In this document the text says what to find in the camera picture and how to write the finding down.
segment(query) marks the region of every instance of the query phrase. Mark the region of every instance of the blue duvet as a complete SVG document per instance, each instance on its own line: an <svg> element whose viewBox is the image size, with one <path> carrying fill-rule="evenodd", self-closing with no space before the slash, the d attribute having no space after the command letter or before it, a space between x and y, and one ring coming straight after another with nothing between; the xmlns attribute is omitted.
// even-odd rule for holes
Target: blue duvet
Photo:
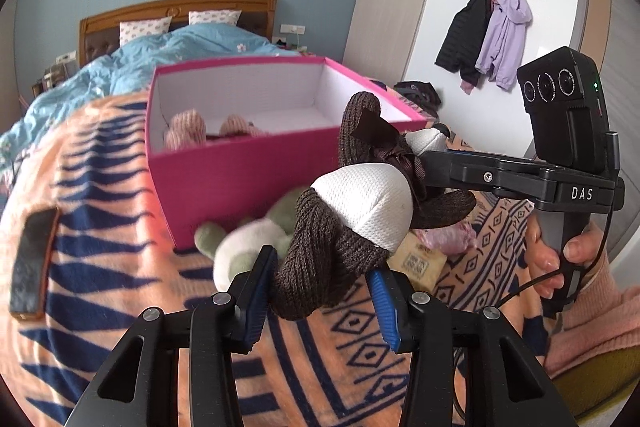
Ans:
<svg viewBox="0 0 640 427"><path fill-rule="evenodd" d="M37 97L25 117L0 137L0 172L11 165L20 151L36 145L52 126L85 103L147 88L156 66L241 54L295 55L263 37L227 24L196 24L165 35L137 38Z"/></svg>

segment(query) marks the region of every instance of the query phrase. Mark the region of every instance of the stuffed toy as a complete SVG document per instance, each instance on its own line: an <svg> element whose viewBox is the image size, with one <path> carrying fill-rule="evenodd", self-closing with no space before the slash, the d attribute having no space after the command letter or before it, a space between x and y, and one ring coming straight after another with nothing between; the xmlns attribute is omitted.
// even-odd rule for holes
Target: stuffed toy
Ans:
<svg viewBox="0 0 640 427"><path fill-rule="evenodd" d="M426 187L418 156L446 149L439 128L404 135L380 117L370 92L351 97L338 138L339 168L318 178L296 207L289 251L271 284L276 315L299 320L340 303L353 283L383 266L409 229L438 229L476 205L468 190Z"/></svg>
<svg viewBox="0 0 640 427"><path fill-rule="evenodd" d="M265 131L258 129L252 122L247 122L237 114L229 115L220 126L218 135L207 134L207 125L200 113L194 109L176 114L169 122L169 129L164 135L164 146L172 151L193 147L218 138L234 136L263 136Z"/></svg>
<svg viewBox="0 0 640 427"><path fill-rule="evenodd" d="M289 250L296 222L296 202L308 187L290 190L261 219L244 218L228 235L216 223L207 221L194 235L196 248L213 263L213 281L218 291L227 291L234 277L249 271L264 245L278 252L279 260Z"/></svg>

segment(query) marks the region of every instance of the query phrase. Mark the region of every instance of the green plush toy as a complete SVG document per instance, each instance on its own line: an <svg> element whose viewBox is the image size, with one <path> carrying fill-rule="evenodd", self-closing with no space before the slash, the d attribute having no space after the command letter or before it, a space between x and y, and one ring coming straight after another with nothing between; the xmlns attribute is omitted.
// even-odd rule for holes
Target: green plush toy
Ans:
<svg viewBox="0 0 640 427"><path fill-rule="evenodd" d="M285 258L296 224L296 203L307 188L290 190L265 217L243 219L229 234L210 221L198 227L194 236L196 248L213 260L213 282L218 291L227 291L236 275L251 270L264 245L276 249L279 261Z"/></svg>

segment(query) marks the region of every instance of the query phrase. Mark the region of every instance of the yellow cushion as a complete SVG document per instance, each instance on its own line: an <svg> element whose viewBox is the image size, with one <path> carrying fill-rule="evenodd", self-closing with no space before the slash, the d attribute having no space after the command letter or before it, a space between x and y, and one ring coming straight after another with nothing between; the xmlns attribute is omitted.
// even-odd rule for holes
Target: yellow cushion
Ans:
<svg viewBox="0 0 640 427"><path fill-rule="evenodd" d="M554 378L578 421L626 399L640 377L640 346L603 353Z"/></svg>

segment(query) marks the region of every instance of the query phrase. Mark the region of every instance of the pink knitted toy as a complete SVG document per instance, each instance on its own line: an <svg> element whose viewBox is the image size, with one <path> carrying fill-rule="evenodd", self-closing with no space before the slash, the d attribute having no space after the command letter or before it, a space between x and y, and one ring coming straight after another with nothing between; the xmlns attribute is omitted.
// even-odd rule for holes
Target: pink knitted toy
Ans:
<svg viewBox="0 0 640 427"><path fill-rule="evenodd" d="M207 141L207 126L204 118L194 109L176 114L169 123L164 136L167 149L178 150L199 145Z"/></svg>
<svg viewBox="0 0 640 427"><path fill-rule="evenodd" d="M220 136L242 136L246 134L249 136L261 136L266 133L237 114L230 115L220 126Z"/></svg>
<svg viewBox="0 0 640 427"><path fill-rule="evenodd" d="M220 136L262 136L266 134L242 116L232 114L220 126ZM172 151L193 147L207 141L207 126L204 118L194 109L176 114L169 123L164 136L164 146Z"/></svg>

